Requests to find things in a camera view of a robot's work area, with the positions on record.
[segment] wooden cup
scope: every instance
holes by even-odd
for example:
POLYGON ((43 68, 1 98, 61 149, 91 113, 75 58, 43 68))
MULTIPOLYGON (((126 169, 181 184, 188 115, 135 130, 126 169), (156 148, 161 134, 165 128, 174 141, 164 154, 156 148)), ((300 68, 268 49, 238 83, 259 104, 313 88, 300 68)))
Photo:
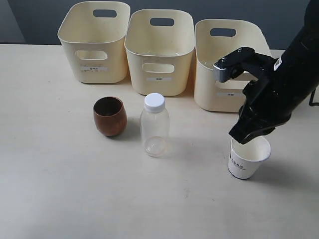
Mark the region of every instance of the wooden cup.
POLYGON ((96 128, 105 136, 122 133, 127 124, 123 102, 116 97, 99 99, 93 107, 96 128))

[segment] white paper cup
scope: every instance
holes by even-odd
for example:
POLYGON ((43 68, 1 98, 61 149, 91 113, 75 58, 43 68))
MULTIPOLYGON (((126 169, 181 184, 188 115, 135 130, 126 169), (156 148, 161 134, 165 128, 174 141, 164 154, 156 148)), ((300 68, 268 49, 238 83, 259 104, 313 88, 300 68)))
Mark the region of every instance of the white paper cup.
POLYGON ((266 161, 271 153, 269 142, 262 136, 253 139, 247 144, 240 144, 235 139, 230 142, 229 172, 236 178, 248 179, 256 172, 262 162, 266 161))

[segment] table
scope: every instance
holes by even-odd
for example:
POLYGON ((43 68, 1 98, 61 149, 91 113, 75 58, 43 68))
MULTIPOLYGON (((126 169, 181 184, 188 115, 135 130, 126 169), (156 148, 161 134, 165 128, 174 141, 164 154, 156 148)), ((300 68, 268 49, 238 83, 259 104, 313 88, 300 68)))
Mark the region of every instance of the table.
POLYGON ((166 99, 171 149, 155 159, 141 147, 144 96, 129 78, 79 83, 61 46, 0 52, 0 238, 318 238, 318 108, 302 103, 267 136, 271 158, 238 180, 227 170, 237 115, 202 110, 192 80, 166 99), (115 138, 94 126, 104 96, 127 110, 115 138))

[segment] clear plastic bottle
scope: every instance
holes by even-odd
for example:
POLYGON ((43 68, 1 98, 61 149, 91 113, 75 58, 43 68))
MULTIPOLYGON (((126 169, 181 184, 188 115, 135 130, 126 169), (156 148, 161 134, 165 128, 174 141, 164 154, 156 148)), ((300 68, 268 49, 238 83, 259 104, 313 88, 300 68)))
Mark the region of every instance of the clear plastic bottle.
POLYGON ((152 157, 165 154, 168 147, 169 115, 165 109, 164 96, 152 93, 145 97, 140 124, 145 152, 152 157))

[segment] plastic storage bin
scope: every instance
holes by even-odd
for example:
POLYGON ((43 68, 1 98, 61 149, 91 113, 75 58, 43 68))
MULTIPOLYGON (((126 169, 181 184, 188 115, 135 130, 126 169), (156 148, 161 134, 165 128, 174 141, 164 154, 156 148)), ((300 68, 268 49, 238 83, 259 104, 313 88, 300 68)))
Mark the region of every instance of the plastic storage bin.
POLYGON ((244 104, 242 90, 255 79, 244 72, 236 79, 220 83, 213 77, 214 63, 240 47, 271 56, 270 49, 258 26, 242 20, 206 19, 195 26, 196 77, 195 101, 205 110, 238 112, 244 104))
POLYGON ((186 88, 195 48, 193 19, 180 10, 137 11, 129 23, 125 48, 137 92, 178 95, 186 88))
POLYGON ((69 10, 58 37, 80 82, 115 83, 125 78, 130 12, 130 6, 117 1, 85 1, 69 10))

